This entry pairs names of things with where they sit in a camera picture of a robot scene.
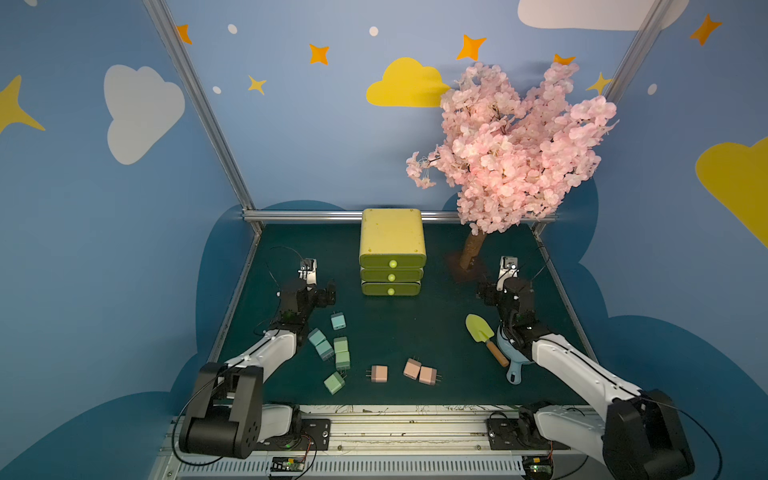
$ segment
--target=circuit board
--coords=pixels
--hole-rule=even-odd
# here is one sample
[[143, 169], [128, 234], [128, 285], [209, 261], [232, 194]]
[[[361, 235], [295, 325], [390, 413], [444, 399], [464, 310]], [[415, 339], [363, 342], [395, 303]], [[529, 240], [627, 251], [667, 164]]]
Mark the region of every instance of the circuit board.
[[270, 473], [303, 472], [306, 467], [303, 455], [298, 457], [272, 457]]

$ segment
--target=pink blossom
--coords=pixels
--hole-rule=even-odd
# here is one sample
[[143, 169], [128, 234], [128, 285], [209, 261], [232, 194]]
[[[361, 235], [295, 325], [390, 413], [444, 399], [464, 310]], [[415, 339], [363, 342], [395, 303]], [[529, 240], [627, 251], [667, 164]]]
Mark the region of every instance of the pink blossom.
[[613, 126], [616, 106], [599, 96], [571, 106], [571, 76], [578, 65], [553, 63], [524, 98], [495, 65], [476, 63], [441, 97], [445, 142], [427, 157], [415, 153], [406, 173], [429, 188], [429, 168], [460, 185], [462, 223], [472, 232], [503, 232], [524, 217], [554, 212], [567, 192], [588, 180], [600, 163], [592, 147]]

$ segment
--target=yellow star decal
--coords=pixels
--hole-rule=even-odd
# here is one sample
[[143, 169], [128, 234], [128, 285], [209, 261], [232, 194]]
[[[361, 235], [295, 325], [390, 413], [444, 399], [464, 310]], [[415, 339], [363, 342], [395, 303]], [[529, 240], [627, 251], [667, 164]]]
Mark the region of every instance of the yellow star decal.
[[310, 48], [312, 49], [312, 60], [310, 60], [310, 64], [324, 63], [328, 65], [326, 55], [328, 54], [328, 49], [330, 47], [316, 47], [315, 45], [310, 44]]
[[456, 57], [456, 60], [461, 60], [462, 58], [471, 58], [474, 61], [478, 60], [479, 56], [479, 50], [480, 45], [482, 45], [482, 42], [484, 42], [484, 38], [479, 38], [478, 40], [472, 40], [470, 37], [464, 35], [464, 48], [462, 48], [462, 51], [459, 52], [458, 57]]
[[264, 95], [264, 90], [261, 89], [261, 86], [266, 83], [266, 80], [255, 81], [250, 75], [248, 75], [248, 78], [250, 78], [250, 87], [248, 90], [258, 90], [262, 95]]
[[179, 31], [179, 36], [181, 37], [181, 41], [192, 45], [192, 41], [190, 40], [189, 28], [190, 28], [189, 25], [176, 26], [176, 29]]
[[45, 130], [34, 118], [27, 115], [18, 105], [18, 91], [22, 86], [22, 76], [18, 75], [0, 91], [0, 133], [10, 124], [24, 124], [38, 130]]
[[603, 88], [605, 88], [605, 85], [611, 83], [613, 81], [613, 78], [605, 79], [603, 78], [603, 72], [600, 72], [600, 78], [598, 78], [598, 81], [594, 83], [591, 87], [589, 87], [587, 90], [597, 90], [598, 95], [603, 94]]
[[554, 54], [554, 60], [552, 63], [559, 63], [560, 65], [570, 65], [573, 60], [576, 60], [576, 57], [569, 57], [569, 58], [562, 58], [558, 54]]
[[722, 24], [723, 22], [712, 22], [710, 19], [710, 14], [707, 14], [707, 17], [704, 19], [704, 23], [701, 24], [699, 29], [696, 30], [690, 37], [694, 40], [698, 40], [701, 46], [704, 46], [704, 44], [707, 43], [707, 39], [710, 37], [710, 34], [715, 31], [715, 28], [721, 26]]

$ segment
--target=aluminum base rail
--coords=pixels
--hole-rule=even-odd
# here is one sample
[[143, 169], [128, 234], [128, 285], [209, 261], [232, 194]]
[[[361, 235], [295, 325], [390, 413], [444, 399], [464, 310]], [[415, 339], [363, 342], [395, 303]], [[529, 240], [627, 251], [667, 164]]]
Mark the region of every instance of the aluminum base rail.
[[[249, 222], [315, 222], [315, 223], [360, 223], [362, 210], [246, 210], [243, 218]], [[520, 223], [554, 222], [555, 215], [544, 218], [524, 218]], [[424, 223], [459, 223], [456, 211], [423, 211]]]

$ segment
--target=black cable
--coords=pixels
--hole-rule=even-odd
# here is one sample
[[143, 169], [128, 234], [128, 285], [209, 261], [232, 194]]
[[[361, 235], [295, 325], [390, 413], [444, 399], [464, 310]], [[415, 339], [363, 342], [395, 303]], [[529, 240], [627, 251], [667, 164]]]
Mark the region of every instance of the black cable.
[[273, 313], [273, 314], [272, 314], [272, 316], [268, 316], [266, 319], [263, 319], [263, 320], [261, 320], [260, 322], [258, 322], [258, 323], [256, 324], [256, 326], [255, 326], [255, 327], [253, 328], [253, 330], [252, 330], [252, 331], [253, 331], [253, 334], [254, 334], [255, 336], [263, 335], [263, 332], [262, 332], [262, 333], [256, 333], [256, 329], [257, 329], [257, 328], [259, 328], [260, 326], [262, 326], [262, 325], [264, 324], [264, 322], [266, 322], [267, 320], [272, 320], [272, 319], [274, 319], [274, 318], [277, 316], [277, 313], [278, 313], [279, 311], [280, 311], [280, 301], [278, 300], [278, 301], [277, 301], [277, 308], [275, 309], [275, 313]]
[[581, 410], [577, 409], [576, 407], [568, 407], [566, 410], [576, 410], [577, 412], [581, 413], [581, 416], [587, 416], [586, 413], [582, 412]]
[[[555, 342], [554, 340], [539, 339], [537, 341], [541, 341], [541, 340], [544, 340], [545, 342], [554, 343], [555, 345], [559, 346], [563, 350], [568, 350], [566, 347], [562, 346], [560, 343]], [[618, 383], [616, 383], [613, 380], [611, 380], [608, 377], [606, 377], [603, 374], [603, 372], [601, 372], [600, 370], [594, 368], [589, 362], [587, 362], [586, 360], [582, 359], [581, 356], [576, 355], [576, 358], [581, 360], [589, 368], [593, 369], [599, 376], [603, 377], [608, 382], [614, 384], [616, 387], [618, 387], [621, 390], [624, 390], [626, 393], [632, 395], [633, 397], [640, 397], [643, 400], [647, 400], [648, 402], [655, 403], [655, 404], [657, 404], [659, 406], [663, 406], [663, 407], [667, 407], [669, 409], [677, 410], [678, 412], [682, 413], [683, 415], [685, 415], [686, 417], [691, 419], [691, 421], [693, 421], [693, 423], [695, 423], [702, 430], [702, 432], [704, 432], [704, 434], [707, 435], [707, 437], [712, 442], [712, 445], [714, 445], [715, 450], [717, 450], [717, 472], [715, 473], [715, 476], [712, 477], [712, 480], [717, 480], [720, 477], [720, 473], [722, 473], [722, 471], [723, 471], [723, 453], [720, 451], [720, 446], [715, 441], [715, 438], [709, 433], [709, 431], [707, 429], [704, 428], [704, 425], [701, 425], [693, 416], [691, 416], [688, 412], [686, 412], [683, 409], [677, 408], [676, 406], [673, 406], [673, 405], [668, 405], [666, 403], [658, 402], [658, 401], [653, 400], [653, 399], [649, 399], [648, 397], [639, 396], [637, 393], [630, 392], [629, 390], [625, 389], [623, 386], [619, 385]]]
[[285, 248], [285, 249], [287, 249], [287, 250], [291, 250], [292, 252], [294, 252], [296, 255], [298, 255], [298, 256], [299, 256], [299, 258], [301, 259], [302, 263], [304, 262], [304, 257], [302, 257], [302, 256], [301, 256], [301, 253], [299, 253], [299, 252], [295, 251], [293, 248], [291, 248], [291, 247], [285, 247], [284, 245], [276, 245], [276, 246], [274, 246], [274, 247], [270, 247], [270, 250], [275, 250], [276, 248]]
[[272, 270], [270, 270], [270, 265], [268, 264], [266, 259], [264, 259], [264, 266], [266, 267], [266, 271], [270, 273], [270, 276], [272, 277], [272, 280], [275, 281], [275, 285], [277, 285], [277, 291], [279, 292], [280, 291], [280, 284], [277, 282], [277, 279], [272, 274]]
[[304, 458], [301, 459], [302, 463], [306, 463], [306, 457], [310, 454], [310, 447], [312, 446], [312, 440], [307, 435], [302, 434], [302, 439], [306, 439], [306, 450], [304, 451]]
[[585, 455], [585, 456], [584, 456], [584, 461], [581, 463], [581, 465], [579, 465], [578, 467], [576, 467], [576, 469], [575, 469], [573, 472], [569, 472], [569, 473], [566, 473], [565, 475], [560, 475], [559, 477], [554, 477], [554, 478], [552, 478], [551, 480], [560, 480], [561, 478], [570, 477], [570, 476], [571, 476], [571, 475], [573, 475], [574, 473], [576, 473], [576, 472], [578, 472], [579, 470], [581, 470], [581, 467], [583, 467], [583, 466], [584, 466], [584, 464], [585, 464], [585, 463], [587, 463], [587, 460], [588, 460], [588, 459], [589, 459], [589, 455]]
[[[176, 427], [179, 425], [179, 421], [181, 420], [181, 414], [182, 414], [182, 413], [184, 413], [184, 410], [186, 410], [186, 409], [187, 409], [187, 407], [190, 405], [190, 403], [192, 403], [192, 400], [194, 400], [194, 398], [195, 398], [196, 396], [200, 395], [200, 392], [202, 392], [203, 390], [205, 390], [205, 389], [206, 389], [206, 387], [208, 387], [208, 386], [209, 386], [211, 383], [213, 383], [214, 381], [216, 381], [216, 379], [218, 379], [220, 376], [222, 376], [222, 375], [226, 374], [226, 373], [227, 373], [227, 372], [229, 372], [231, 369], [233, 369], [233, 368], [235, 368], [236, 366], [240, 365], [242, 362], [245, 362], [245, 359], [244, 359], [244, 358], [243, 358], [242, 360], [240, 360], [238, 363], [235, 363], [234, 365], [232, 365], [232, 366], [228, 367], [227, 369], [225, 369], [225, 370], [224, 370], [222, 373], [219, 373], [218, 375], [216, 375], [216, 376], [215, 376], [215, 377], [213, 377], [212, 379], [208, 380], [208, 382], [206, 382], [206, 384], [205, 384], [205, 385], [201, 386], [201, 387], [200, 387], [200, 389], [199, 389], [199, 390], [197, 390], [197, 391], [196, 391], [196, 392], [195, 392], [195, 393], [194, 393], [194, 394], [193, 394], [193, 395], [190, 397], [190, 399], [189, 399], [189, 400], [187, 400], [187, 403], [186, 403], [186, 404], [184, 404], [184, 407], [182, 407], [182, 408], [181, 408], [181, 412], [179, 412], [179, 416], [176, 418], [176, 422], [174, 423], [174, 427], [173, 427], [173, 429], [172, 429], [172, 430], [171, 430], [171, 432], [170, 432], [170, 448], [171, 448], [171, 449], [174, 451], [174, 457], [176, 457], [176, 460], [178, 460], [179, 462], [181, 462], [181, 463], [184, 463], [185, 465], [192, 465], [193, 467], [204, 467], [205, 465], [211, 465], [211, 464], [213, 464], [213, 463], [216, 463], [216, 462], [218, 462], [219, 460], [221, 460], [221, 459], [223, 458], [223, 457], [219, 457], [219, 458], [217, 458], [216, 460], [212, 460], [212, 461], [210, 461], [210, 462], [205, 462], [205, 463], [192, 463], [192, 462], [187, 462], [186, 460], [183, 460], [183, 459], [182, 459], [182, 458], [179, 456], [179, 452], [177, 452], [177, 451], [176, 451]], [[215, 389], [217, 389], [217, 388], [219, 388], [219, 386], [220, 386], [220, 385], [223, 385], [223, 384], [219, 384], [219, 385], [216, 385], [216, 386], [214, 386], [214, 390], [215, 390]]]
[[669, 409], [677, 410], [678, 412], [680, 412], [683, 415], [685, 415], [686, 417], [688, 417], [693, 423], [695, 423], [696, 425], [699, 426], [699, 428], [702, 430], [702, 432], [704, 432], [707, 435], [707, 437], [709, 437], [710, 442], [712, 442], [712, 445], [715, 446], [715, 450], [717, 450], [717, 472], [715, 473], [715, 476], [712, 477], [712, 480], [717, 480], [718, 478], [720, 478], [720, 473], [723, 472], [723, 453], [720, 451], [720, 446], [717, 444], [717, 442], [715, 442], [714, 437], [707, 431], [707, 429], [704, 428], [704, 425], [701, 425], [688, 412], [686, 412], [683, 409], [679, 409], [676, 406], [667, 405], [666, 403], [662, 403], [662, 402], [657, 402], [656, 400], [653, 400], [653, 399], [643, 399], [643, 400], [647, 400], [648, 402], [653, 402], [656, 405], [667, 407]]
[[499, 415], [503, 416], [505, 419], [509, 420], [509, 417], [507, 417], [507, 414], [506, 414], [506, 413], [504, 413], [504, 412], [502, 412], [502, 411], [500, 411], [500, 410], [494, 410], [494, 411], [491, 413], [491, 415], [488, 415], [488, 419], [490, 419], [490, 418], [491, 418], [493, 415], [495, 415], [495, 414], [497, 414], [497, 413], [498, 413]]
[[317, 442], [315, 442], [315, 439], [312, 438], [312, 436], [307, 433], [306, 436], [310, 437], [310, 441], [312, 442], [312, 445], [315, 446], [315, 455], [312, 457], [312, 465], [310, 465], [308, 468], [305, 468], [303, 472], [301, 472], [301, 475], [296, 477], [294, 480], [299, 480], [299, 478], [302, 478], [305, 473], [307, 473], [309, 470], [312, 470], [312, 467], [315, 466], [315, 458], [317, 458]]
[[[538, 245], [538, 244], [537, 244], [537, 246], [536, 246], [536, 250], [538, 250], [538, 251], [539, 251], [539, 253], [541, 253], [541, 249], [542, 249], [542, 248], [544, 248], [544, 245]], [[525, 285], [523, 285], [522, 287], [520, 287], [520, 288], [519, 288], [519, 289], [518, 289], [518, 290], [515, 292], [515, 295], [518, 295], [520, 292], [522, 292], [523, 290], [525, 290], [525, 287], [532, 285], [532, 284], [533, 284], [533, 281], [536, 279], [536, 277], [539, 275], [539, 273], [543, 272], [543, 271], [544, 271], [544, 269], [545, 269], [545, 268], [547, 268], [547, 263], [552, 263], [552, 257], [551, 257], [551, 255], [549, 254], [549, 252], [547, 252], [547, 258], [544, 258], [544, 254], [542, 254], [542, 255], [541, 255], [541, 258], [542, 258], [542, 259], [544, 259], [544, 266], [543, 266], [543, 267], [542, 267], [542, 268], [541, 268], [541, 269], [540, 269], [540, 270], [539, 270], [539, 271], [538, 271], [538, 272], [537, 272], [537, 273], [536, 273], [536, 274], [533, 276], [533, 278], [531, 278], [531, 279], [530, 279], [530, 280], [529, 280], [529, 281], [528, 281], [528, 282], [527, 282]]]

